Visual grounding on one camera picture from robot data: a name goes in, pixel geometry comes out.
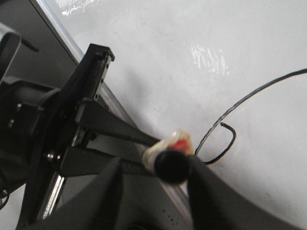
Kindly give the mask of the black other-arm gripper body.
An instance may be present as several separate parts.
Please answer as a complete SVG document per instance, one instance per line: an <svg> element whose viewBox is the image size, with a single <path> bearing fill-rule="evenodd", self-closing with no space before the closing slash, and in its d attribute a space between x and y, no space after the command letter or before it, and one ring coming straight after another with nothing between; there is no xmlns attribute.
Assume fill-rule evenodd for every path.
<svg viewBox="0 0 307 230"><path fill-rule="evenodd" d="M34 145L23 199L23 224L42 219L54 207L65 178L51 166L45 154L63 154L77 144L82 129L75 117L83 98L94 98L107 66L115 56L109 47L90 44L73 74L53 99L44 104L42 134Z"/></svg>

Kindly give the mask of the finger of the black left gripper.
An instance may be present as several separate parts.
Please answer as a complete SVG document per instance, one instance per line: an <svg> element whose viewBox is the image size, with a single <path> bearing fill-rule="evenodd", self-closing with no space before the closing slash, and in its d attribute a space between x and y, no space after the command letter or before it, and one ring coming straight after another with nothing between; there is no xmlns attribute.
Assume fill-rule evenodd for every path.
<svg viewBox="0 0 307 230"><path fill-rule="evenodd" d="M124 174L153 177L140 162L81 147L67 148L59 166L59 173L64 177L98 174L114 159L119 160Z"/></svg>
<svg viewBox="0 0 307 230"><path fill-rule="evenodd" d="M90 98L82 100L75 122L98 134L131 141L148 147L159 142L159 139L125 122Z"/></svg>

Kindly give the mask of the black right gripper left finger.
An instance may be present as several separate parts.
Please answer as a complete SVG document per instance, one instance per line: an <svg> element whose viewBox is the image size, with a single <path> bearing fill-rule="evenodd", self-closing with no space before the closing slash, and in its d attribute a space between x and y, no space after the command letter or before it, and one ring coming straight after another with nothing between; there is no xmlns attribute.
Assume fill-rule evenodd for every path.
<svg viewBox="0 0 307 230"><path fill-rule="evenodd" d="M123 194L123 174L152 176L141 164L111 159L74 198L24 230L112 230Z"/></svg>

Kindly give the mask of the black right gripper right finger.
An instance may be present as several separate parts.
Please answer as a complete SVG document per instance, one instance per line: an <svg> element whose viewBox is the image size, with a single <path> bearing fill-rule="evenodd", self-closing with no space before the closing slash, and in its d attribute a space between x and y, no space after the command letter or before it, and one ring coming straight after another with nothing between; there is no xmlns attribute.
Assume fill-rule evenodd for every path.
<svg viewBox="0 0 307 230"><path fill-rule="evenodd" d="M188 157L188 195L195 230L296 230L264 211L216 176L198 157Z"/></svg>

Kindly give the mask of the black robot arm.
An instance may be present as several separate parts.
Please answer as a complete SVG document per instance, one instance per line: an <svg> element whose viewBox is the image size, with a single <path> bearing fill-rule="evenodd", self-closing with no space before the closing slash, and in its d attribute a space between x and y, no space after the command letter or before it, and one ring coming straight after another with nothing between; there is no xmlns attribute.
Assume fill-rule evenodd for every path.
<svg viewBox="0 0 307 230"><path fill-rule="evenodd" d="M19 230L157 230L124 221L124 176L187 183L195 230L292 230L246 200L201 161L190 134L154 138L115 115L100 97L110 48L90 44L61 88L8 76L21 45L0 26L0 197L26 186Z"/></svg>

